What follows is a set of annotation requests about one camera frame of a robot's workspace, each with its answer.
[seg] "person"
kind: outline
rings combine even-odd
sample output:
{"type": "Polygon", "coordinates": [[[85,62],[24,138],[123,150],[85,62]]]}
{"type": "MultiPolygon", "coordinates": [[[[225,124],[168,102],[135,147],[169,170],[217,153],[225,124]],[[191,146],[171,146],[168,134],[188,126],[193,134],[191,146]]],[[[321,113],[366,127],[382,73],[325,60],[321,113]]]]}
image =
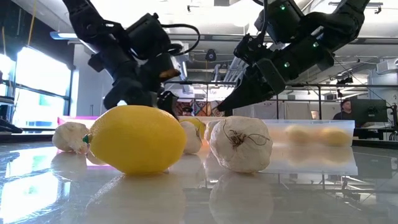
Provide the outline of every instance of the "person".
{"type": "Polygon", "coordinates": [[[193,109],[191,107],[182,108],[182,116],[192,116],[193,109]]]}
{"type": "Polygon", "coordinates": [[[351,101],[349,99],[345,99],[341,102],[341,112],[337,113],[333,119],[334,120],[354,120],[353,115],[351,114],[351,101]]]}

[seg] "garlic bulb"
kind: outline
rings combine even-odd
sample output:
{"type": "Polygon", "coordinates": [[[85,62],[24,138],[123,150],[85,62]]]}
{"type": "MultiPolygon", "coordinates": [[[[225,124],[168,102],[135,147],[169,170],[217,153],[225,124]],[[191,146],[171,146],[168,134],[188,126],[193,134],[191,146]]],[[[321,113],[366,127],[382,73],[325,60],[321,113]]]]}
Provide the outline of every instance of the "garlic bulb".
{"type": "Polygon", "coordinates": [[[257,118],[230,116],[215,125],[210,148],[221,166],[252,173],[269,165],[272,140],[264,122],[257,118]]]}
{"type": "Polygon", "coordinates": [[[206,124],[206,130],[205,130],[205,139],[210,142],[211,138],[211,132],[213,131],[214,126],[219,123],[219,121],[210,121],[209,123],[206,124]]]}
{"type": "Polygon", "coordinates": [[[88,131],[84,124],[66,122],[56,128],[52,136],[52,143],[55,147],[63,151],[75,151],[86,154],[88,146],[82,139],[88,134],[88,131]]]}
{"type": "Polygon", "coordinates": [[[195,127],[189,121],[183,121],[180,123],[182,128],[187,135],[187,143],[184,148],[184,153],[186,154],[194,154],[197,153],[201,148],[201,139],[199,129],[195,127]]]}

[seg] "computer monitor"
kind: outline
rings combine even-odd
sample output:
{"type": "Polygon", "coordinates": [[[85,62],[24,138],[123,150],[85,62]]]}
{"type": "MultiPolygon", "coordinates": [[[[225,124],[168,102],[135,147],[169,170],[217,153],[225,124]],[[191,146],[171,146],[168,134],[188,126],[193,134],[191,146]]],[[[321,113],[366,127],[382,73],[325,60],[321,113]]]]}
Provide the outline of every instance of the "computer monitor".
{"type": "Polygon", "coordinates": [[[385,100],[351,100],[351,112],[357,124],[388,122],[385,100]]]}

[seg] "lemon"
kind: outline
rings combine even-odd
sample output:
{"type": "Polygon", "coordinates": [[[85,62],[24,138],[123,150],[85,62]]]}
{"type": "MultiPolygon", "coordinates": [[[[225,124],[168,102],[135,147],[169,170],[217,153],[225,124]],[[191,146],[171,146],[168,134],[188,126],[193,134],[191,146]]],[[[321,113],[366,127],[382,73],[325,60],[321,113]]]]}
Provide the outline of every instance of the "lemon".
{"type": "Polygon", "coordinates": [[[177,162],[187,137],[170,114],[148,106],[117,106],[89,133],[93,155],[128,175],[163,172],[177,162]]]}
{"type": "Polygon", "coordinates": [[[205,130],[206,130],[206,124],[201,122],[198,118],[188,118],[188,119],[181,119],[181,122],[188,121],[191,122],[195,127],[199,130],[200,133],[200,139],[205,138],[205,130]]]}

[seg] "ceiling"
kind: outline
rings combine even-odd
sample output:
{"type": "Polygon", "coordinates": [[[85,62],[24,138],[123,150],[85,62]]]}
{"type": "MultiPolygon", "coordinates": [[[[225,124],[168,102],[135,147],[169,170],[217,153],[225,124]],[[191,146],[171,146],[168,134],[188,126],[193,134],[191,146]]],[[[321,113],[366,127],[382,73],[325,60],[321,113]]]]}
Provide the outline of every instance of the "ceiling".
{"type": "MultiPolygon", "coordinates": [[[[13,0],[28,12],[33,11],[34,0],[13,0]]],[[[195,69],[214,68],[217,63],[230,64],[233,59],[233,49],[239,42],[239,38],[231,35],[244,35],[247,32],[255,32],[253,21],[261,11],[261,6],[251,0],[91,0],[100,14],[108,20],[120,22],[128,27],[146,12],[157,12],[160,21],[164,24],[184,22],[197,26],[204,35],[228,35],[227,40],[201,41],[199,46],[191,53],[190,61],[187,62],[189,71],[195,69]],[[205,52],[215,49],[217,63],[206,63],[205,52]]],[[[296,0],[301,9],[306,6],[305,12],[320,11],[331,12],[335,7],[329,6],[329,0],[296,0]]],[[[375,0],[371,2],[383,2],[382,12],[375,14],[374,9],[366,9],[366,22],[360,33],[360,37],[398,37],[398,1],[375,0]]],[[[62,0],[37,0],[37,17],[59,32],[73,32],[68,19],[68,12],[62,0]]],[[[192,34],[187,29],[170,29],[173,39],[182,40],[193,44],[191,39],[181,37],[180,34],[192,34]]],[[[337,59],[341,62],[354,62],[359,57],[362,62],[377,62],[378,57],[398,57],[398,45],[347,45],[336,52],[337,59]]],[[[344,63],[336,65],[324,72],[316,67],[302,74],[296,82],[319,83],[326,82],[330,77],[346,69],[356,68],[359,72],[361,67],[369,64],[344,63]]]]}

